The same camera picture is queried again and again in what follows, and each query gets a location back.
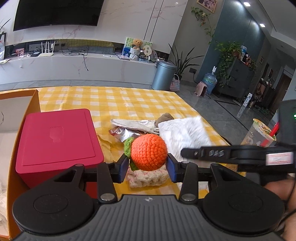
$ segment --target wooden door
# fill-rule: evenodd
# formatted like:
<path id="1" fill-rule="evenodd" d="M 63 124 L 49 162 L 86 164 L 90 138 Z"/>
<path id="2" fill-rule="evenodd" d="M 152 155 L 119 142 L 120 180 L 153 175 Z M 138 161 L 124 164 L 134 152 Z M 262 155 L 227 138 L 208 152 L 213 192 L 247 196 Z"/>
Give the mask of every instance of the wooden door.
<path id="1" fill-rule="evenodd" d="M 280 79 L 278 85 L 276 86 L 276 90 L 275 90 L 276 94 L 275 94 L 274 100 L 269 108 L 269 110 L 272 113 L 275 113 L 276 110 L 278 109 L 279 103 L 283 100 L 283 98 L 287 92 L 287 89 L 290 85 L 290 82 L 291 82 L 290 77 L 286 76 L 285 74 L 283 74 L 281 76 L 281 79 Z"/>

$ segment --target black tv screen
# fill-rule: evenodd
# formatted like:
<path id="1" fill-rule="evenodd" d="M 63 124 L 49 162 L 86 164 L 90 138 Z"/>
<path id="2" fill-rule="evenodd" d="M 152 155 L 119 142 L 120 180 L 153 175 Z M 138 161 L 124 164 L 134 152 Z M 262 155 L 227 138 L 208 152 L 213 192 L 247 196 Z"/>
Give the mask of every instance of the black tv screen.
<path id="1" fill-rule="evenodd" d="M 104 0 L 20 0 L 13 31 L 48 25 L 97 26 Z"/>

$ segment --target skin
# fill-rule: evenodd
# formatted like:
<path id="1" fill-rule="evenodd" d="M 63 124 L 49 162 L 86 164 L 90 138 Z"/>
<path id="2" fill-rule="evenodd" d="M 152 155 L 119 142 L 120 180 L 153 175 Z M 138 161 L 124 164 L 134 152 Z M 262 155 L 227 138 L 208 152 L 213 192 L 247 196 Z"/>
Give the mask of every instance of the skin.
<path id="1" fill-rule="evenodd" d="M 265 186 L 265 188 L 274 192 L 282 200 L 287 200 L 289 198 L 293 187 L 294 180 L 289 179 L 277 182 L 270 182 Z M 288 203 L 288 211 L 291 212 L 294 209 L 296 209 L 296 188 L 294 188 L 290 201 Z M 286 241 L 296 241 L 296 213 L 286 220 L 283 238 Z"/>

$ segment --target red and white sticker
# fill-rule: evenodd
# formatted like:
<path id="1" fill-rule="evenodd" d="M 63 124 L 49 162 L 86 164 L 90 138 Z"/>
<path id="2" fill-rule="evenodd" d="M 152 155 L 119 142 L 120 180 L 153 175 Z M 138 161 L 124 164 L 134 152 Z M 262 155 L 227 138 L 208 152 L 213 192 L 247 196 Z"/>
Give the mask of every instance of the red and white sticker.
<path id="1" fill-rule="evenodd" d="M 287 165 L 293 163 L 293 152 L 266 154 L 266 165 Z"/>

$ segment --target open box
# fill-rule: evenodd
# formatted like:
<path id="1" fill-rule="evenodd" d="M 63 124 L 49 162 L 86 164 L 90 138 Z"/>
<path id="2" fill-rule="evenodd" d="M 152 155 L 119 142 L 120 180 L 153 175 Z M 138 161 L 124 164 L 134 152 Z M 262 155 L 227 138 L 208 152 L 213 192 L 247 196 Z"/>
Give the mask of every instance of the open box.
<path id="1" fill-rule="evenodd" d="M 14 238 L 20 230 L 12 216 L 15 199 L 29 188 L 15 170 L 17 150 L 25 117 L 40 112 L 37 90 L 0 94 L 0 182 L 7 190 L 8 231 L 0 226 L 0 240 Z"/>

